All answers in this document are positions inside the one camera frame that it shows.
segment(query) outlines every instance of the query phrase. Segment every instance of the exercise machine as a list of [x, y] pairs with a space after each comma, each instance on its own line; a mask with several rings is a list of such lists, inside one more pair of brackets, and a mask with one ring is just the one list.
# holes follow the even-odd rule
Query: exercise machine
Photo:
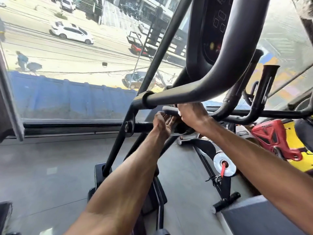
[[[263, 28], [270, 0], [180, 0], [176, 11], [168, 25], [162, 41], [154, 55], [147, 74], [140, 86], [137, 96], [129, 106], [122, 127], [116, 137], [108, 160], [95, 166], [95, 188], [91, 189], [88, 198], [92, 196], [99, 185], [112, 172], [112, 164], [126, 137], [141, 133], [126, 155], [131, 155], [144, 141], [152, 129], [152, 123], [137, 122], [139, 110], [150, 109], [155, 114], [162, 106], [186, 102], [201, 102], [216, 97], [228, 91], [221, 107], [213, 110], [210, 115], [217, 121], [245, 125], [254, 122], [259, 117], [271, 118], [307, 118], [313, 113], [313, 96], [308, 106], [303, 110], [283, 111], [264, 110], [268, 94], [279, 66], [266, 65], [256, 88], [250, 110], [234, 110], [245, 90], [246, 84], [263, 54], [256, 50]], [[190, 4], [192, 10], [187, 43], [186, 67], [181, 71], [171, 87], [159, 93], [147, 91], [163, 56], [175, 36], [182, 19]], [[176, 114], [176, 108], [170, 114]], [[171, 136], [164, 144], [161, 155], [173, 144], [179, 135], [192, 134], [193, 129], [184, 123], [174, 128]], [[213, 152], [214, 145], [209, 146]], [[227, 156], [220, 152], [217, 163], [222, 163], [226, 173], [230, 162]], [[163, 228], [163, 208], [167, 199], [158, 180], [158, 169], [147, 195], [142, 215], [157, 210], [156, 234], [169, 234]], [[230, 186], [230, 176], [223, 177], [221, 186]], [[133, 234], [143, 232], [136, 229], [142, 222], [138, 218]]]

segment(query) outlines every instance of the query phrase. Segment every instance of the car wheel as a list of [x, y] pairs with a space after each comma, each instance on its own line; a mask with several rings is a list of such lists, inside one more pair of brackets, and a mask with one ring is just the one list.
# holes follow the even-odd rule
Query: car wheel
[[60, 36], [60, 38], [62, 38], [62, 39], [67, 39], [67, 36], [66, 36], [65, 34], [60, 34], [59, 36]]

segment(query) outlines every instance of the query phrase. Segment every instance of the sidewalk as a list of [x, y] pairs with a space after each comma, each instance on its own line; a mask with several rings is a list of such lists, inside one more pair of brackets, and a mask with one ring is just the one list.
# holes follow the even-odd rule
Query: sidewalk
[[[52, 3], [50, 0], [8, 0], [6, 11], [49, 24], [57, 19], [54, 14], [62, 10], [58, 2]], [[80, 10], [75, 10], [73, 13], [63, 11], [63, 14], [68, 18], [69, 22], [90, 31], [94, 36], [109, 40], [114, 39], [119, 43], [129, 45], [126, 39], [126, 36], [129, 34], [128, 30], [98, 25], [93, 20], [86, 19], [85, 13]]]

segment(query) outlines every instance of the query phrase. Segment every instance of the red lever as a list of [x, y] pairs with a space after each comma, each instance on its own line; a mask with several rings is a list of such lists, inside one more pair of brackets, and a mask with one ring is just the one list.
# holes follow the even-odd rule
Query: red lever
[[224, 172], [225, 172], [225, 168], [226, 168], [226, 163], [223, 162], [222, 163], [222, 170], [221, 170], [221, 177], [223, 178]]

